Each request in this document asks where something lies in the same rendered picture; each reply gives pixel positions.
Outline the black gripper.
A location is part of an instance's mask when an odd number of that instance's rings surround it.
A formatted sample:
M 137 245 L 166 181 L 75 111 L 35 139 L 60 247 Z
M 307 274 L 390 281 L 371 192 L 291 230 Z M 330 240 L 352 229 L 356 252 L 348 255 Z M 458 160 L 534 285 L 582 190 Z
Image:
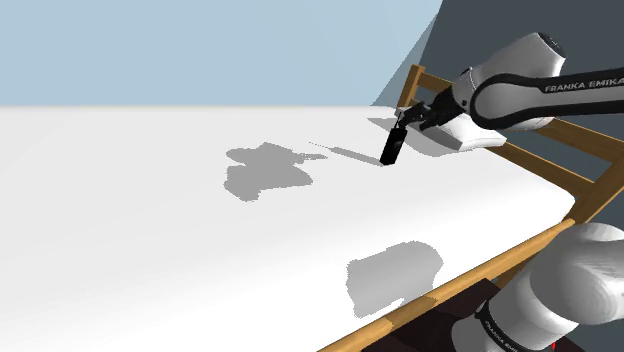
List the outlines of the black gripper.
M 433 126 L 441 126 L 464 113 L 465 109 L 458 104 L 449 86 L 437 94 L 430 105 L 418 102 L 416 105 L 398 108 L 398 123 L 407 125 L 422 122 L 419 129 L 424 131 Z

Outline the black remote control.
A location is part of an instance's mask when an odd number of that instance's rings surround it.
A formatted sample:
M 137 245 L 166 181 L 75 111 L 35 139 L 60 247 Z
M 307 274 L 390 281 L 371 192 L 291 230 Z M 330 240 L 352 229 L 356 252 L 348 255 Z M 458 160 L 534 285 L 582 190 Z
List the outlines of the black remote control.
M 407 129 L 404 126 L 393 127 L 390 130 L 379 159 L 382 165 L 393 165 L 396 162 L 406 136 Z

